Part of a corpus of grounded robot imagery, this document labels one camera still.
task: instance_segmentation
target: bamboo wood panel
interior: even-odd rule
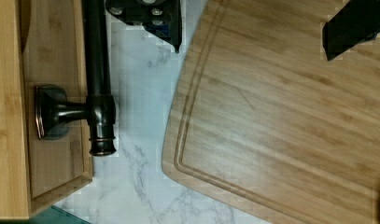
[[[328,63],[342,1],[209,1],[162,169],[273,223],[380,222],[380,37]]]
[[[30,213],[19,11],[0,0],[0,218]]]
[[[92,179],[86,121],[60,141],[36,138],[35,84],[84,101],[81,0],[0,1],[0,219],[32,217]]]
[[[27,44],[23,53],[32,196],[57,188],[83,173],[80,122],[57,141],[39,141],[35,126],[35,85],[64,88],[69,100],[81,99],[73,0],[32,0]]]

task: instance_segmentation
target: wooden cutting board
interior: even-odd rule
[[[341,0],[209,1],[162,169],[273,223],[379,223],[380,37],[328,63]]]

